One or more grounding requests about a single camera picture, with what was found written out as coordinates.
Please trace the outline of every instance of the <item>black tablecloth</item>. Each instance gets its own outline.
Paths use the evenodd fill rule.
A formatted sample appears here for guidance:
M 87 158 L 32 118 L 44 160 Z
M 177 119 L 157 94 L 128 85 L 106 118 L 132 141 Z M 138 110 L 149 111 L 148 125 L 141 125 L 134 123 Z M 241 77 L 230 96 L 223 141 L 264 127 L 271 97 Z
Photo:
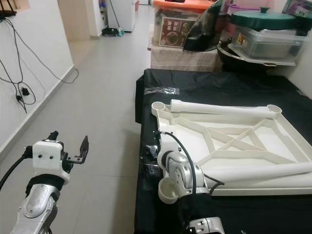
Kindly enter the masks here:
M 179 95 L 150 93 L 144 89 L 173 87 Z M 171 99 L 225 106 L 282 108 L 286 119 L 312 144 L 312 101 L 284 77 L 235 73 L 183 72 L 148 69 L 136 82 L 136 121 L 142 124 L 140 165 L 136 192 L 135 233 L 179 233 L 176 205 L 162 203 L 157 195 L 162 172 L 150 153 L 157 130 L 151 104 Z M 226 234 L 312 234 L 312 195 L 214 196 Z

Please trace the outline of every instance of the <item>dark green lid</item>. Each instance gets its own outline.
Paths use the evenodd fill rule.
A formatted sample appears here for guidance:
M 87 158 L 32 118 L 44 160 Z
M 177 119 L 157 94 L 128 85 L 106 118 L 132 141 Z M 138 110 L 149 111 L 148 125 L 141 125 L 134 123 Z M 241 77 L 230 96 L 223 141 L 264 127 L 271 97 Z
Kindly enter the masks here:
M 294 16 L 271 13 L 266 11 L 267 7 L 262 7 L 261 12 L 257 11 L 237 11 L 231 16 L 231 23 L 252 28 L 255 30 L 270 29 L 284 30 L 293 29 Z

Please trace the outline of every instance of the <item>white tube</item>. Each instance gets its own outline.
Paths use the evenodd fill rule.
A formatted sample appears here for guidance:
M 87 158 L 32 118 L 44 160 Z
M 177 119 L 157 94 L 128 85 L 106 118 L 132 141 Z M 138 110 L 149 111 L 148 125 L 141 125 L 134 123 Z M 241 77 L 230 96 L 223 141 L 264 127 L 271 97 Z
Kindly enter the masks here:
M 288 163 L 261 167 L 237 167 L 228 169 L 211 169 L 206 173 L 218 180 L 226 182 L 242 180 L 270 179 L 312 172 L 312 162 Z
M 232 107 L 216 106 L 200 103 L 183 102 L 181 100 L 171 100 L 171 112 L 193 112 L 217 115 L 245 115 L 251 117 L 277 118 L 282 110 L 275 105 L 263 107 Z

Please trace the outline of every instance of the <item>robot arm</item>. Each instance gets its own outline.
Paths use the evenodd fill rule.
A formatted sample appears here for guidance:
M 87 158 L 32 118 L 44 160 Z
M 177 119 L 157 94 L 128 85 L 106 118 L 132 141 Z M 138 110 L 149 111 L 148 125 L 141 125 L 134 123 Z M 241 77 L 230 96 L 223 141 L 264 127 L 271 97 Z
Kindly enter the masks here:
M 179 142 L 172 133 L 159 133 L 173 136 L 183 148 L 185 154 L 188 155 L 181 142 Z M 183 226 L 183 233 L 225 234 L 221 220 L 216 216 L 210 190 L 201 167 L 189 160 L 188 157 L 180 153 L 179 150 L 174 151 L 178 149 L 178 147 L 174 146 L 172 142 L 169 142 L 169 144 L 166 144 L 164 140 L 160 142 L 161 149 L 166 150 L 165 152 L 160 151 L 158 154 L 158 162 L 161 162 L 161 167 L 164 170 L 164 177 L 167 179 L 162 182 L 168 181 L 170 186 L 158 186 L 159 198 L 167 204 L 177 202 L 178 216 Z M 169 191 L 162 191 L 161 189 L 164 187 Z M 176 200 L 168 202 L 168 200 L 164 198 L 164 194 L 174 194 Z
M 80 147 L 80 155 L 70 158 L 64 152 L 64 144 L 56 141 L 53 132 L 43 141 L 26 147 L 25 154 L 33 159 L 35 177 L 26 188 L 26 198 L 18 210 L 18 219 L 11 234 L 47 234 L 57 215 L 57 200 L 63 185 L 69 182 L 73 163 L 84 163 L 89 142 L 86 136 Z

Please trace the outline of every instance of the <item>orange storage box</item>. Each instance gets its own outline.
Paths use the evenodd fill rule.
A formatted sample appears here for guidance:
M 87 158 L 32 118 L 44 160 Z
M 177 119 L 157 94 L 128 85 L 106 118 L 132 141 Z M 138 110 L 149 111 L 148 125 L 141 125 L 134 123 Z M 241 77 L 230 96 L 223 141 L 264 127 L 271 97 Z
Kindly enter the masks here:
M 183 47 L 184 40 L 193 23 L 213 3 L 209 0 L 185 0 L 185 2 L 154 0 L 153 44 Z

